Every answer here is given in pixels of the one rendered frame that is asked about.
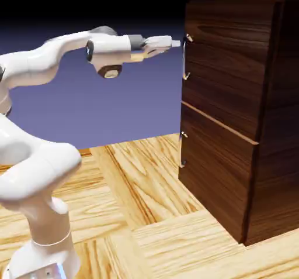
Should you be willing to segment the dark wood cabinet door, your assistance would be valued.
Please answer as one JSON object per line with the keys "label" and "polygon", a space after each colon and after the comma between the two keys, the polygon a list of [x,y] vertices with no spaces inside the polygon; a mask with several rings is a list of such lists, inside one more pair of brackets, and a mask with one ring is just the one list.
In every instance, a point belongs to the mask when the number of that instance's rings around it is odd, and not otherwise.
{"label": "dark wood cabinet door", "polygon": [[256,145],[182,105],[179,179],[239,243]]}
{"label": "dark wood cabinet door", "polygon": [[275,0],[186,5],[185,100],[257,141]]}

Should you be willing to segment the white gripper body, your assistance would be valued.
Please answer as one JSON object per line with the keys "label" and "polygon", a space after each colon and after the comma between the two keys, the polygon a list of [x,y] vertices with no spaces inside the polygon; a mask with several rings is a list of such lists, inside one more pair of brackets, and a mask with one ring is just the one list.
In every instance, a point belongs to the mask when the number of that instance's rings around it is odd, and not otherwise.
{"label": "white gripper body", "polygon": [[158,55],[172,47],[171,36],[152,36],[144,39],[143,55]]}

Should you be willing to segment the dark wood cabinet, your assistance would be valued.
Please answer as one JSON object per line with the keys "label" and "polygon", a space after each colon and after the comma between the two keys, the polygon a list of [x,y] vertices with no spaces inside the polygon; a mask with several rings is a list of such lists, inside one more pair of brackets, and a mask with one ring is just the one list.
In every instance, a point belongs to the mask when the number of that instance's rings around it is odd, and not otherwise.
{"label": "dark wood cabinet", "polygon": [[187,102],[182,80],[182,105],[256,145],[246,246],[299,228],[299,0],[275,2],[257,141]]}

